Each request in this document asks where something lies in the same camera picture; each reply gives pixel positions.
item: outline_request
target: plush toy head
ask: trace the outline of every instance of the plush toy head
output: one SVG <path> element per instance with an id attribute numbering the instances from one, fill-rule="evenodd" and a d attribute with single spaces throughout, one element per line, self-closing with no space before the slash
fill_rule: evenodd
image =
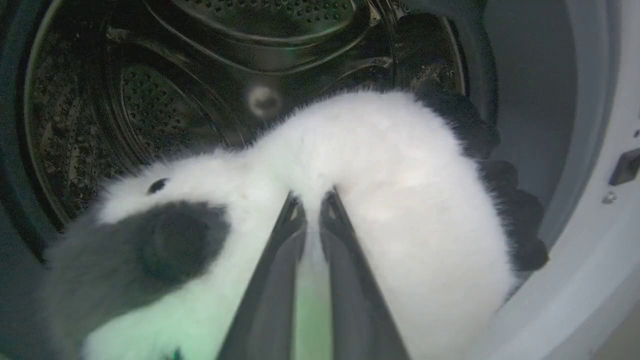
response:
<path id="1" fill-rule="evenodd" d="M 54 342 L 71 360 L 216 360 L 290 193 L 307 221 L 310 280 L 298 286 L 322 298 L 321 213 L 336 189 L 407 353 L 461 359 L 520 266 L 501 187 L 488 191 L 470 157 L 483 152 L 465 148 L 479 144 L 454 119 L 412 94 L 350 92 L 298 109 L 249 149 L 111 183 L 49 253 Z M 297 358 L 314 360 L 306 344 Z"/>

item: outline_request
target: stuffed animal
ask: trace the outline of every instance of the stuffed animal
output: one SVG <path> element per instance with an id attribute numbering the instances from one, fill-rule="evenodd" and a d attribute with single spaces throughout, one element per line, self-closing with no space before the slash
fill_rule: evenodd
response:
<path id="1" fill-rule="evenodd" d="M 48 251 L 42 301 L 61 359 L 216 360 L 291 195 L 308 223 L 307 271 L 321 273 L 314 239 L 333 189 L 410 358 L 461 359 L 516 271 L 546 262 L 546 249 L 530 251 L 537 215 L 507 211 L 518 197 L 538 203 L 508 164 L 464 139 L 492 128 L 463 118 L 411 93 L 344 92 L 298 108 L 247 149 L 113 180 Z M 297 354 L 319 359 L 311 344 Z"/>

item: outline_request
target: screw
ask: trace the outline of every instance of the screw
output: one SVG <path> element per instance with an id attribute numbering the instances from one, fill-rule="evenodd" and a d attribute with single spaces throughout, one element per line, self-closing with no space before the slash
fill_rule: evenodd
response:
<path id="1" fill-rule="evenodd" d="M 618 196 L 616 195 L 616 193 L 608 192 L 607 195 L 605 195 L 605 197 L 602 199 L 602 204 L 610 205 L 616 202 L 616 200 L 618 200 Z"/>

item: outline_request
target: plush toy eye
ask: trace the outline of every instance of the plush toy eye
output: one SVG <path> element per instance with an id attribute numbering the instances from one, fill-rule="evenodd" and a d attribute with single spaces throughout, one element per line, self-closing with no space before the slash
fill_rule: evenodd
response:
<path id="1" fill-rule="evenodd" d="M 142 246 L 145 270 L 169 283 L 198 276 L 215 260 L 227 238 L 224 209 L 171 204 L 149 224 Z"/>
<path id="2" fill-rule="evenodd" d="M 169 179 L 167 178 L 155 181 L 153 184 L 151 184 L 151 186 L 149 186 L 149 189 L 147 190 L 147 194 L 151 195 L 153 193 L 157 193 L 158 191 L 162 190 L 166 185 L 167 181 L 169 181 Z"/>

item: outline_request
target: gray fur patch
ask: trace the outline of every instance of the gray fur patch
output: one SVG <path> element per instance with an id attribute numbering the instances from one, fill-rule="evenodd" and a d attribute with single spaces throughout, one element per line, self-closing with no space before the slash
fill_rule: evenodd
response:
<path id="1" fill-rule="evenodd" d="M 79 217 L 48 250 L 42 302 L 62 358 L 80 359 L 85 337 L 154 303 L 215 261 L 230 230 L 223 208 L 178 202 L 116 224 Z"/>

